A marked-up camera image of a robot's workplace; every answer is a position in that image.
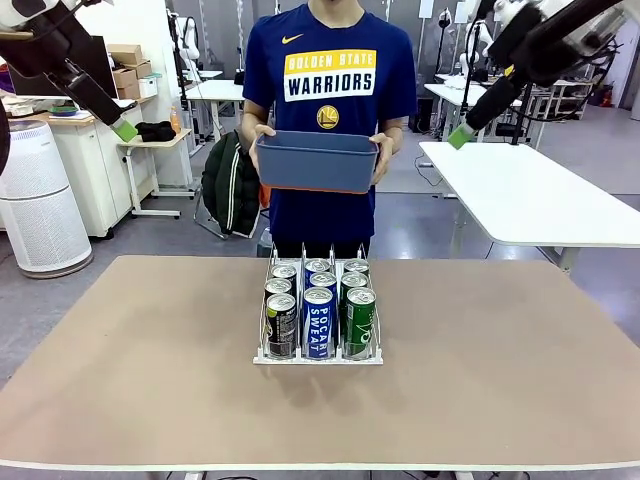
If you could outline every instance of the person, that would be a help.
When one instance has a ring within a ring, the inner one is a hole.
[[[417,108],[413,49],[398,27],[367,13],[358,0],[309,0],[261,18],[246,52],[242,132],[253,142],[275,128],[366,135],[379,146],[368,194],[271,192],[273,243],[282,258],[355,257],[374,234],[375,184],[402,147],[405,117]]]

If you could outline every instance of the golden state warriors logo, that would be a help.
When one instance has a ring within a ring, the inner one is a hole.
[[[318,125],[322,128],[329,130],[334,128],[338,122],[340,121],[340,114],[335,107],[331,105],[325,105],[320,110],[318,110]]]
[[[377,56],[375,50],[324,50],[287,55],[284,100],[288,103],[371,96],[376,85]]]

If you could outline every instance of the blue plastic bin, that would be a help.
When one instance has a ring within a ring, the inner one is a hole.
[[[288,132],[256,142],[260,181],[273,188],[366,193],[378,145],[362,135]]]

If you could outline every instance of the nike logo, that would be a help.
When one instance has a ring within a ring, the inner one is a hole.
[[[282,37],[282,44],[286,45],[287,43],[291,43],[294,40],[300,38],[302,35],[304,35],[304,33],[301,33],[300,35],[296,35],[295,37],[291,37],[291,38]]]

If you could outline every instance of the cardboard box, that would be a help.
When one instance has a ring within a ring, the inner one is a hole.
[[[140,98],[153,97],[158,94],[158,79],[142,78],[138,80],[138,87],[140,88]]]
[[[125,65],[125,67],[130,68],[131,70],[135,70],[138,80],[141,80],[144,77],[148,77],[153,73],[153,71],[151,70],[151,62],[149,60],[143,60],[142,63],[139,63],[137,65],[127,64]]]
[[[113,72],[113,81],[116,84],[116,88],[127,88],[134,83],[138,83],[138,77],[136,77],[135,70],[121,68]]]
[[[140,98],[140,87],[138,86],[138,82],[136,81],[136,83],[134,83],[133,85],[129,85],[128,87],[125,87],[125,88],[119,88],[118,98],[120,100],[123,100],[125,98],[131,99],[131,100],[138,100]]]
[[[122,64],[138,65],[144,61],[140,45],[111,43],[107,45],[107,51],[115,61]]]

